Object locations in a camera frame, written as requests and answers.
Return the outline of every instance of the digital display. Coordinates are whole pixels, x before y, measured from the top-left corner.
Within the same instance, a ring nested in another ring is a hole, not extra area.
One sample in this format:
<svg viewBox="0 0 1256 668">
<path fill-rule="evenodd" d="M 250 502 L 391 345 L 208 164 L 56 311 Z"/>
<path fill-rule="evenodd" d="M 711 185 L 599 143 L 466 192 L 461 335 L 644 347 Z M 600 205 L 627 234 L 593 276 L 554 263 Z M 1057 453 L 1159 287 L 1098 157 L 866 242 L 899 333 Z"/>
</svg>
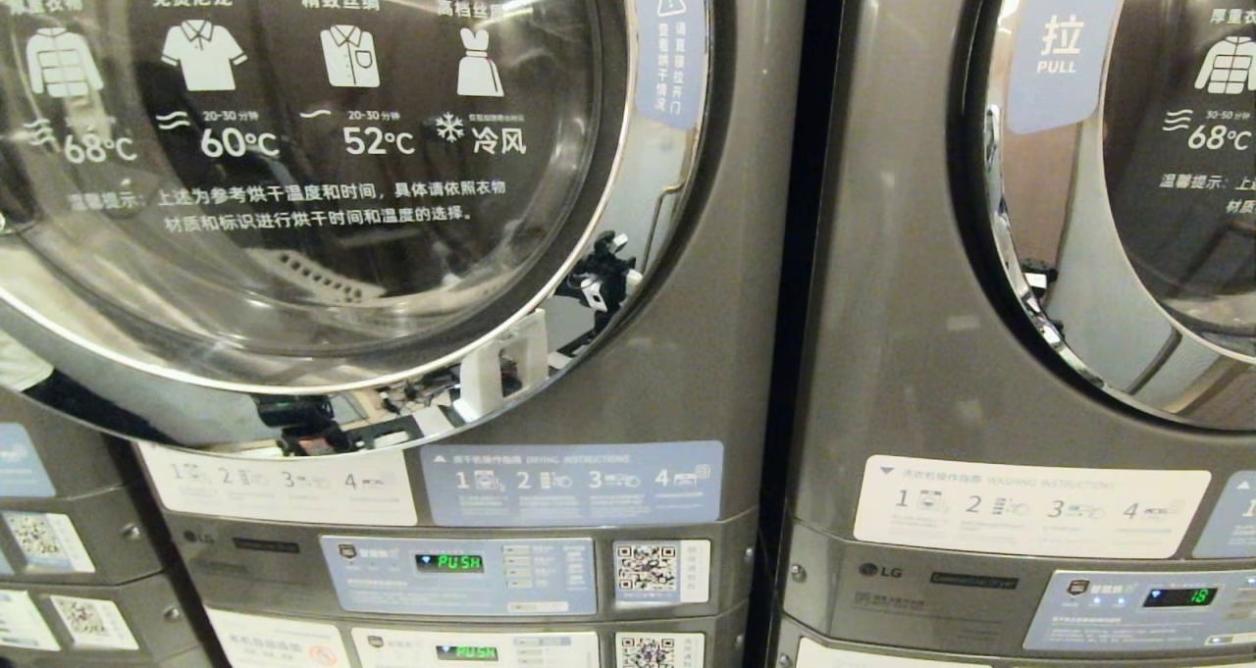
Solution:
<svg viewBox="0 0 1256 668">
<path fill-rule="evenodd" d="M 1207 606 L 1217 598 L 1217 588 L 1188 588 L 1147 593 L 1143 606 Z"/>
<path fill-rule="evenodd" d="M 438 645 L 437 660 L 497 660 L 497 648 L 491 645 Z"/>
<path fill-rule="evenodd" d="M 420 573 L 484 573 L 482 555 L 431 552 L 414 556 Z"/>
</svg>

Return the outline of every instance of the lg logo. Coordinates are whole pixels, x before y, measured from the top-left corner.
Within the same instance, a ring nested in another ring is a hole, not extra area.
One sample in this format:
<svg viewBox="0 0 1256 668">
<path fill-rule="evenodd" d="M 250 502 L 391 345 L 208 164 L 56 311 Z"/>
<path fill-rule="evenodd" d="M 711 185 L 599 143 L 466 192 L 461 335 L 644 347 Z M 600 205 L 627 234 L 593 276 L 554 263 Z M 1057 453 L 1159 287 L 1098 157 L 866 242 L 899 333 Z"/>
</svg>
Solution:
<svg viewBox="0 0 1256 668">
<path fill-rule="evenodd" d="M 894 578 L 894 579 L 898 579 L 898 578 L 902 578 L 903 569 L 902 568 L 882 568 L 880 565 L 877 565 L 875 563 L 864 563 L 863 565 L 859 566 L 859 574 L 863 575 L 864 578 L 882 576 L 882 578 Z"/>
</svg>

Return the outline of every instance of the stacked washer dryer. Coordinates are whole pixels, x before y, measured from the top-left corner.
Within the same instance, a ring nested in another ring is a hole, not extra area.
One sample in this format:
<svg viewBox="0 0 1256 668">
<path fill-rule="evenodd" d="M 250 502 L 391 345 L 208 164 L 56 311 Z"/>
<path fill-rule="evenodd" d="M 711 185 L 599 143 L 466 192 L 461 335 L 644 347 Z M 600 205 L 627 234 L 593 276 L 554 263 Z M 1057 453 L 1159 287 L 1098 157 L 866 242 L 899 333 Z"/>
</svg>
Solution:
<svg viewBox="0 0 1256 668">
<path fill-rule="evenodd" d="M 215 665 L 129 447 L 13 392 L 0 391 L 0 657 L 46 668 Z"/>
<path fill-rule="evenodd" d="M 848 0 L 780 667 L 1250 664 L 1256 0 Z"/>
<path fill-rule="evenodd" d="M 235 668 L 741 660 L 803 0 L 8 0 L 4 329 Z"/>
</svg>

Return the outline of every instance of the sticker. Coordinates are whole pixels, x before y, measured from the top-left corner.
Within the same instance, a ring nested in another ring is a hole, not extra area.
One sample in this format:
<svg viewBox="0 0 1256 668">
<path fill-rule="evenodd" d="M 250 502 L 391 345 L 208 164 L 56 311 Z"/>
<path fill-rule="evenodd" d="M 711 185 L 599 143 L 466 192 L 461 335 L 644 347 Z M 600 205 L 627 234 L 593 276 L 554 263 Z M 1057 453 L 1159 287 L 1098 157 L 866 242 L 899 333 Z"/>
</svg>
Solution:
<svg viewBox="0 0 1256 668">
<path fill-rule="evenodd" d="M 1192 555 L 1256 558 L 1256 472 L 1230 476 Z"/>
<path fill-rule="evenodd" d="M 1030 650 L 1166 653 L 1256 644 L 1256 570 L 1056 571 Z"/>
<path fill-rule="evenodd" d="M 31 650 L 60 650 L 30 593 L 0 590 L 0 645 Z"/>
<path fill-rule="evenodd" d="M 950 660 L 923 660 L 901 655 L 858 653 L 824 648 L 804 638 L 798 649 L 798 668 L 990 668 L 986 663 L 952 663 Z"/>
<path fill-rule="evenodd" d="M 49 595 L 74 648 L 139 650 L 118 605 L 106 599 Z"/>
<path fill-rule="evenodd" d="M 344 526 L 418 522 L 401 452 L 332 460 L 239 460 L 141 443 L 166 509 L 255 521 Z"/>
<path fill-rule="evenodd" d="M 703 668 L 706 634 L 615 633 L 615 668 Z"/>
<path fill-rule="evenodd" d="M 1012 132 L 1045 132 L 1094 113 L 1122 1 L 1024 0 L 1007 93 Z"/>
<path fill-rule="evenodd" d="M 205 610 L 231 668 L 350 665 L 340 630 L 332 624 Z"/>
<path fill-rule="evenodd" d="M 49 498 L 57 496 L 30 433 L 18 423 L 0 423 L 0 497 Z"/>
<path fill-rule="evenodd" d="M 867 542 L 1069 558 L 1177 552 L 1211 472 L 1084 470 L 874 455 L 854 535 Z"/>
<path fill-rule="evenodd" d="M 711 599 L 710 541 L 617 541 L 615 601 L 706 604 Z"/>
<path fill-rule="evenodd" d="M 350 632 L 362 668 L 414 668 L 416 665 L 492 665 L 494 668 L 598 668 L 602 659 L 598 634 L 506 634 L 398 632 L 362 629 Z"/>
<path fill-rule="evenodd" d="M 720 516 L 723 444 L 426 446 L 440 526 L 641 526 Z"/>
<path fill-rule="evenodd" d="M 323 536 L 349 611 L 443 617 L 597 614 L 589 539 Z"/>
<path fill-rule="evenodd" d="M 26 571 L 95 573 L 69 516 L 5 511 L 4 522 L 26 556 Z"/>
<path fill-rule="evenodd" d="M 706 92 L 706 0 L 636 0 L 637 110 L 668 127 L 698 123 Z"/>
</svg>

